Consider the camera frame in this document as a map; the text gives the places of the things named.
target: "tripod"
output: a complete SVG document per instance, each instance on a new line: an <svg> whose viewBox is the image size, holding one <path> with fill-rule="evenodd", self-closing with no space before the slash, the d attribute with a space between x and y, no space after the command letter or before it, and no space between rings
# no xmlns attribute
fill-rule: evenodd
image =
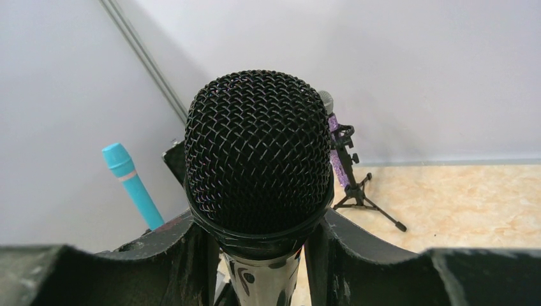
<svg viewBox="0 0 541 306"><path fill-rule="evenodd" d="M353 162L356 164L359 163L359 157L357 154L350 156L346 149L346 146L349 148L353 147L352 135L354 134L355 129L353 126L342 126L340 125L334 132L334 139L332 141L332 149L336 150L342 168L348 177L348 184L344 188L346 196L336 203L332 209L337 210L339 208L348 208L348 207L362 207L369 210L377 210L381 212L387 219L394 223L394 225L401 231L406 231L407 228L404 224L396 221L388 213L382 210L378 205L372 202L369 198L366 197L364 193L364 186L366 182L372 179L372 173L368 173L366 177L360 182L357 183L355 176L353 175ZM355 199L356 203L354 204L344 204L349 199Z"/></svg>

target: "marble floor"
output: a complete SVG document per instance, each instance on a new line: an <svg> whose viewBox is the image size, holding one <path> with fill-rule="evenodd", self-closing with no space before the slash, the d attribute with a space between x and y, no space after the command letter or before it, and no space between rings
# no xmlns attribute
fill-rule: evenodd
<svg viewBox="0 0 541 306"><path fill-rule="evenodd" d="M375 211L338 212L396 246L413 252L430 247L541 248L541 165L356 168L355 177L361 180L367 172L373 174L367 197L408 231L399 231ZM335 180L334 203L344 195ZM292 305L311 305L304 260Z"/></svg>

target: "turquoise microphone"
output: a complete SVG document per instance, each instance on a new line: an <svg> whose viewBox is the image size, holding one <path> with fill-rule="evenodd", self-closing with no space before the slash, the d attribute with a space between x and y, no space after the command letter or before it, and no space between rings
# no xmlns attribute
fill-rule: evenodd
<svg viewBox="0 0 541 306"><path fill-rule="evenodd" d="M155 230L162 226L163 218L159 214L143 182L141 182L131 156L124 146L120 143L113 143L102 149L101 152L109 170L122 183L131 200L149 225L149 228Z"/></svg>

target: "microphone stand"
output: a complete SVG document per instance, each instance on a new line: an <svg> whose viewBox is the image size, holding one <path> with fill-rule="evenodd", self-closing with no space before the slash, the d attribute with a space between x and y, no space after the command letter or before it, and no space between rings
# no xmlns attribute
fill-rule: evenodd
<svg viewBox="0 0 541 306"><path fill-rule="evenodd" d="M336 203L332 209L337 210L339 208L361 207L369 210L377 210L381 212L387 219L393 222L399 230L405 232L407 228L404 224L393 219L393 217L391 217L388 213L366 197L366 194L364 193L364 186L366 182L372 179L372 173L368 173L360 183L357 183L355 180L355 176L353 175L353 162L355 161L355 164L358 164L359 157L356 153L353 154L353 156L350 156L346 149L346 146L353 148L352 135L354 132L355 128L353 126L340 125L332 133L332 149L336 150L340 163L342 164L342 168L344 169L349 181L349 184L344 188L346 196L340 200L340 202ZM355 199L355 203L345 204L345 202L349 199Z"/></svg>

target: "white wall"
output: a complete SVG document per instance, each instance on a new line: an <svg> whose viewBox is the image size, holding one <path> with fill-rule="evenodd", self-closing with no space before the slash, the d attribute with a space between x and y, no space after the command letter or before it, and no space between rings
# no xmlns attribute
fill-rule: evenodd
<svg viewBox="0 0 541 306"><path fill-rule="evenodd" d="M169 220L184 126L99 1L0 4L0 244L114 249L147 228L101 149L121 142Z"/></svg>
<svg viewBox="0 0 541 306"><path fill-rule="evenodd" d="M329 91L364 163L541 158L541 3L119 0L186 107L243 69Z"/></svg>

